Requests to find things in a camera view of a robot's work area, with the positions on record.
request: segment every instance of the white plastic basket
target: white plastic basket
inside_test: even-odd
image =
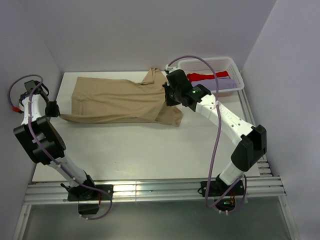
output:
[[[213,68],[213,70],[216,73],[227,71],[230,78],[233,79],[237,85],[237,88],[219,90],[219,95],[220,93],[223,96],[231,95],[232,93],[242,90],[245,87],[244,80],[241,77],[241,74],[235,62],[232,60],[232,58],[223,56],[223,57],[204,58],[204,60],[208,64],[210,64],[210,66]],[[181,60],[178,62],[178,67],[184,70],[185,74],[192,74],[192,73],[208,74],[208,75],[212,74],[208,66],[198,59]]]

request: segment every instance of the folded clothes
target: folded clothes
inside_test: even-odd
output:
[[[138,122],[179,126],[182,112],[166,105],[162,86],[166,81],[158,68],[151,68],[140,83],[78,77],[71,97],[72,114],[60,117],[85,124]]]
[[[218,78],[230,77],[227,71],[220,71],[216,73]],[[215,79],[213,74],[199,74],[199,73],[188,73],[186,77],[189,79],[190,82],[201,81],[206,79]]]
[[[203,85],[210,91],[216,90],[216,81],[215,80],[200,80],[191,82],[192,86],[196,86],[198,84]],[[235,80],[230,79],[230,77],[218,77],[219,90],[224,89],[235,89],[237,88],[237,84]]]

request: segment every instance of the tabletop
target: tabletop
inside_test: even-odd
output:
[[[57,95],[62,114],[71,113],[71,96],[78,77],[128,79],[139,83],[146,71],[66,72]],[[240,118],[244,113],[238,93],[220,97]],[[51,123],[66,144],[65,153],[95,181],[190,179],[208,177],[218,128],[191,109],[183,112],[179,127],[158,123],[84,124],[52,118]],[[212,176],[230,162],[235,146],[221,134]],[[259,177],[255,164],[248,177]],[[37,164],[33,182],[63,181],[53,168]]]

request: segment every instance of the tan fabric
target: tan fabric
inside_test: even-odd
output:
[[[162,85],[166,81],[157,68],[151,68],[140,83],[78,77],[71,97],[71,114],[60,117],[86,124],[139,122],[179,126],[182,112],[165,103]]]

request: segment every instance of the white wall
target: white wall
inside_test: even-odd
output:
[[[61,72],[37,30],[18,0],[0,2],[0,239],[11,240],[22,207],[28,182],[34,171],[13,129],[23,116],[8,105],[7,90],[12,81],[27,75],[40,74],[51,89],[53,98],[61,79]],[[12,91],[18,103],[23,93],[21,83]]]
[[[243,68],[303,239],[320,236],[320,1],[278,0]]]
[[[65,72],[229,56],[241,69],[276,0],[20,0]]]

